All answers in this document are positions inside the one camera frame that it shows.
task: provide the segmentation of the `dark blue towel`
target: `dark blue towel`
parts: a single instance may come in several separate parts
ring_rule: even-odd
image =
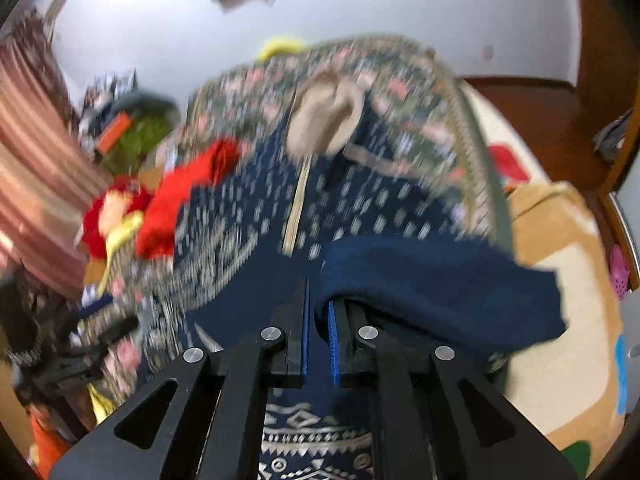
[[[482,240],[430,234],[342,238],[327,247],[317,285],[316,325],[326,304],[363,303],[435,340],[486,357],[557,338],[565,330],[553,272],[524,269]]]

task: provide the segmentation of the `pink shoe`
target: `pink shoe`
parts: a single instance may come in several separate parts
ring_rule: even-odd
[[[626,284],[629,281],[629,268],[626,266],[622,248],[619,245],[613,246],[609,253],[609,269],[611,272],[611,285],[618,295],[620,301],[625,299]]]

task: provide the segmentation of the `striped curtain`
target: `striped curtain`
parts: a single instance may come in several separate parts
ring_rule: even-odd
[[[86,256],[73,247],[82,215],[111,177],[70,133],[77,123],[35,14],[0,44],[0,263],[78,297]]]

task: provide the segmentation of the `orange object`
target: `orange object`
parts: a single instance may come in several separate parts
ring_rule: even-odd
[[[47,480],[53,465],[69,451],[70,446],[57,431],[44,430],[35,413],[31,413],[30,419],[33,439],[38,447],[37,471],[43,480]]]
[[[117,114],[113,121],[109,123],[109,126],[107,126],[102,132],[100,139],[98,139],[96,149],[103,155],[108,153],[130,126],[131,118],[125,112]]]
[[[233,171],[240,158],[238,143],[231,139],[214,142],[191,164],[168,174],[156,191],[138,231],[136,254],[142,258],[174,254],[175,221],[191,188],[198,184],[217,184]]]

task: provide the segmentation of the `navy blue cloth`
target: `navy blue cloth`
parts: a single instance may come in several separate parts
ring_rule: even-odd
[[[303,164],[284,150],[287,120],[288,113],[236,174],[215,188],[194,188],[178,215],[174,272],[156,291],[163,308],[154,322],[175,331],[182,348],[231,348],[268,326],[273,309],[292,300],[305,278],[311,280],[313,302],[313,283],[332,240],[422,239],[455,230],[450,211],[418,182],[382,176],[341,154],[315,156],[305,184]],[[351,141],[392,159],[387,137],[385,123],[366,100]],[[283,241],[296,189],[303,189],[304,200],[287,253]],[[370,480],[366,393],[333,387],[328,346],[316,330],[310,334],[308,369],[302,390],[270,397],[260,478]]]
[[[101,295],[100,298],[93,301],[92,303],[89,303],[88,305],[85,305],[85,306],[82,306],[82,304],[79,305],[78,319],[87,319],[88,317],[91,317],[93,314],[95,314],[99,310],[104,309],[107,305],[110,305],[111,303],[113,303],[113,296],[108,292],[105,292],[103,295]]]
[[[565,330],[555,274],[519,267],[484,240],[437,234],[336,240],[327,248],[317,293],[323,334],[328,301],[351,298],[484,362],[494,352],[521,350]]]

